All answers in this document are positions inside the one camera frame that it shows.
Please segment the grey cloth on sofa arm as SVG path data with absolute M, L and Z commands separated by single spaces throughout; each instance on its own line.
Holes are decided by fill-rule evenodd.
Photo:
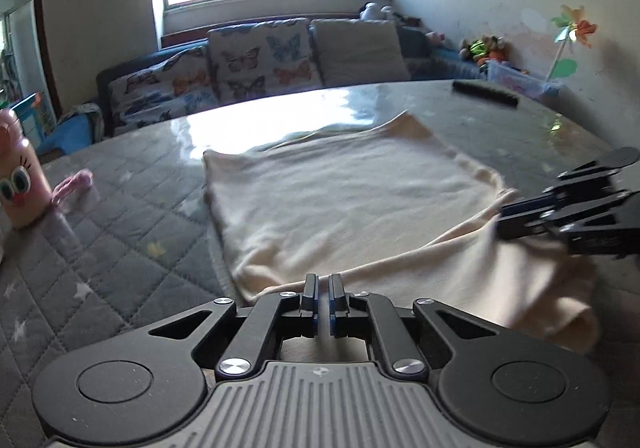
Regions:
M 85 116 L 88 118 L 91 127 L 93 142 L 100 142 L 105 136 L 105 123 L 101 107 L 96 100 L 85 102 L 84 104 L 75 105 L 58 119 L 58 124 L 73 119 L 75 117 Z

